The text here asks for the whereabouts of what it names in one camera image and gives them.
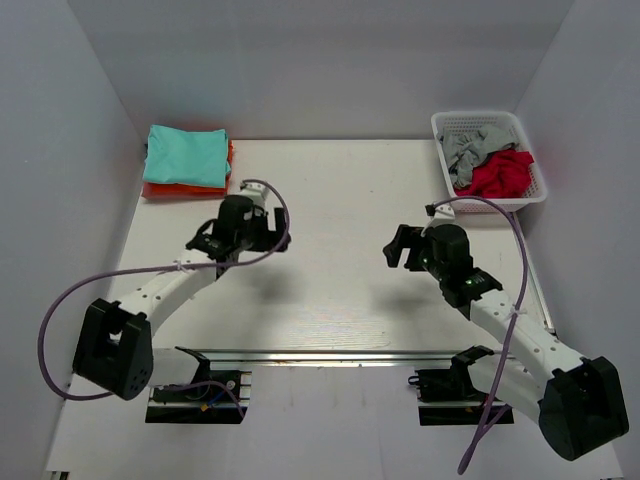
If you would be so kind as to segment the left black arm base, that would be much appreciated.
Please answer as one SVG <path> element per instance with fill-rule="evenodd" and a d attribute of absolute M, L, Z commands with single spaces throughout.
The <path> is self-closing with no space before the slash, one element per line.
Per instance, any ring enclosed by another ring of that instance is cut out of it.
<path fill-rule="evenodd" d="M 147 424 L 239 425 L 247 413 L 252 373 L 219 367 L 204 353 L 154 351 Z"/>

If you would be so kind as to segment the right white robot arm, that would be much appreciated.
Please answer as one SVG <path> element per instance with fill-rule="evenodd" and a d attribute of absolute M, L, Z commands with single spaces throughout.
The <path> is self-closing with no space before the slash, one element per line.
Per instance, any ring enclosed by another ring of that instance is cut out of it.
<path fill-rule="evenodd" d="M 488 332 L 515 363 L 501 363 L 485 346 L 451 359 L 448 369 L 426 369 L 410 377 L 427 403 L 479 401 L 493 395 L 538 425 L 561 458 L 569 461 L 629 431 L 620 378 L 606 358 L 589 359 L 516 311 L 502 285 L 476 267 L 466 232 L 454 224 L 427 228 L 402 224 L 383 249 L 391 268 L 425 271 L 445 301 Z"/>

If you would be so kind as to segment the teal t shirt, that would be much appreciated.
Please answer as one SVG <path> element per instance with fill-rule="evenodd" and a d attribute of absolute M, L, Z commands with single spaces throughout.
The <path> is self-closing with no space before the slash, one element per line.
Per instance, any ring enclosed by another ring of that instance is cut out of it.
<path fill-rule="evenodd" d="M 147 140 L 143 180 L 222 188 L 231 172 L 225 129 L 184 131 L 154 124 Z"/>

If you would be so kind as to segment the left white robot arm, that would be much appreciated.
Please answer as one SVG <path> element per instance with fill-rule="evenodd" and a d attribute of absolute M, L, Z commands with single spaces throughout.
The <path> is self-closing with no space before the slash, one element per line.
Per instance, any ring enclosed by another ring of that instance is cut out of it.
<path fill-rule="evenodd" d="M 144 388 L 178 389 L 199 399 L 211 387 L 204 357 L 186 347 L 159 348 L 160 326 L 239 265 L 244 252 L 283 252 L 290 242 L 289 212 L 275 209 L 275 225 L 260 197 L 226 197 L 215 219 L 206 221 L 169 269 L 114 301 L 95 300 L 86 310 L 72 368 L 76 375 L 123 399 Z"/>

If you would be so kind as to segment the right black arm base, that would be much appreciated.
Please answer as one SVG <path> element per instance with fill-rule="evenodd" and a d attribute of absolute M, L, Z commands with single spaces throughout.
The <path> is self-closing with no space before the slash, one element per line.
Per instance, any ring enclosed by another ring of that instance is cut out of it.
<path fill-rule="evenodd" d="M 472 426 L 479 422 L 488 387 L 478 390 L 472 385 L 469 367 L 477 366 L 484 357 L 497 359 L 493 350 L 472 346 L 455 355 L 425 358 L 414 367 L 407 384 L 415 390 L 421 426 Z"/>

